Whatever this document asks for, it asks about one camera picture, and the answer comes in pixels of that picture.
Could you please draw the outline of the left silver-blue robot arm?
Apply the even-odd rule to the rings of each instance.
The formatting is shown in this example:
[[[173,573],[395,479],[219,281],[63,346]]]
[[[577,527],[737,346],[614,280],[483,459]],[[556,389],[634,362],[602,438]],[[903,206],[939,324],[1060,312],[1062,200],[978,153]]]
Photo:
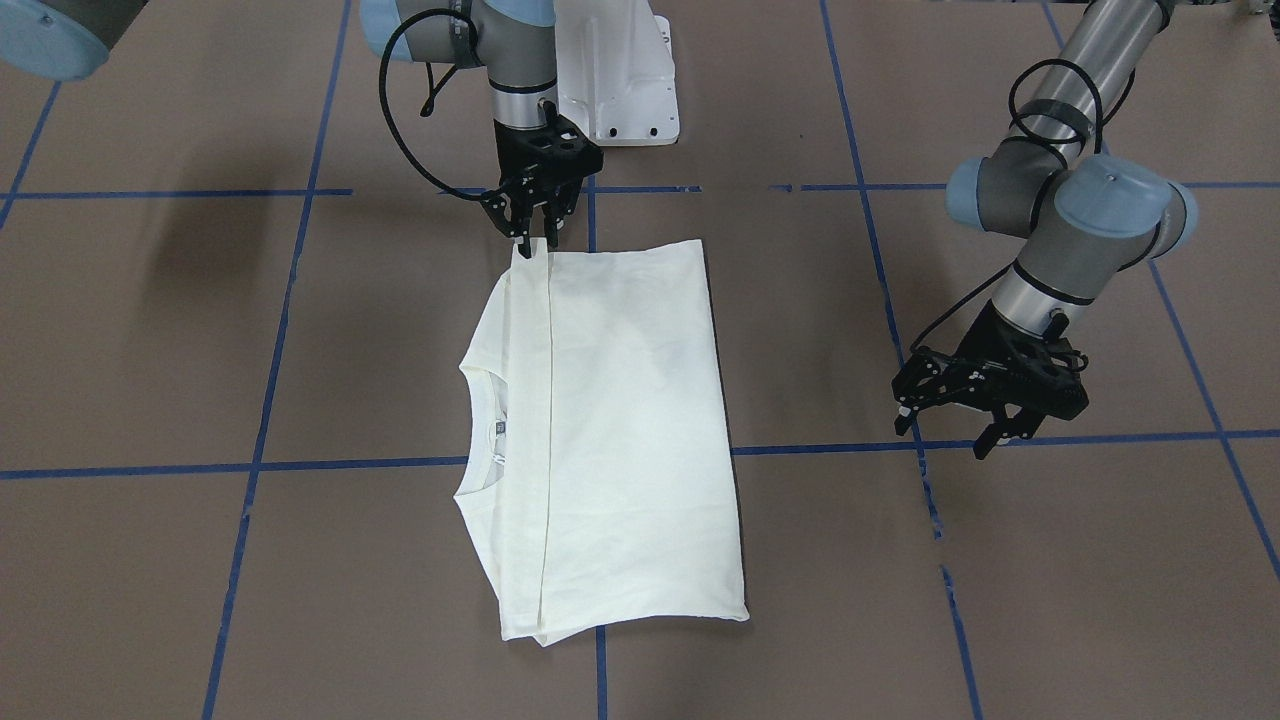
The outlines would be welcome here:
[[[892,379],[895,430],[931,407],[991,415],[975,457],[1028,439],[1047,418],[1069,421],[1088,406],[1088,357],[1069,333],[1108,282],[1176,249],[1194,231],[1188,188],[1103,151],[1105,129],[1132,91],[1137,65],[1174,14],[1171,1],[1092,1],[1025,101],[1007,97],[1010,127],[987,158],[957,167],[945,206],[957,223],[1023,240],[1018,256],[986,281],[989,292],[951,352],[911,342]]]

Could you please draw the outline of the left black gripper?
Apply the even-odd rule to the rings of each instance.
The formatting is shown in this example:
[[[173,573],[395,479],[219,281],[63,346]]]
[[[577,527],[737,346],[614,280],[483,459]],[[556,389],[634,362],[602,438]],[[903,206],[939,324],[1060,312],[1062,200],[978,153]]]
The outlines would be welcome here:
[[[1046,416],[1071,420],[1088,406],[1082,373],[1088,357],[1068,338],[1047,340],[1028,334],[1007,322],[988,301],[965,333],[955,356],[919,348],[892,379],[900,416],[915,416],[929,407],[959,404],[974,411],[992,411],[992,423],[972,446],[986,460],[997,446],[1029,439]]]

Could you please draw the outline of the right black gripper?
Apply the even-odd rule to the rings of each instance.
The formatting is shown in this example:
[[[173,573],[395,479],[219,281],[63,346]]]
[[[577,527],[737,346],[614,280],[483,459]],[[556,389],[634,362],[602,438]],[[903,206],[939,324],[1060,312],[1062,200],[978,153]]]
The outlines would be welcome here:
[[[518,255],[532,256],[532,209],[543,208],[543,237],[549,251],[559,247],[566,219],[576,211],[584,181],[604,167],[604,152],[567,118],[548,126],[518,129],[495,123],[500,188],[486,191],[480,204],[494,227],[515,243]]]

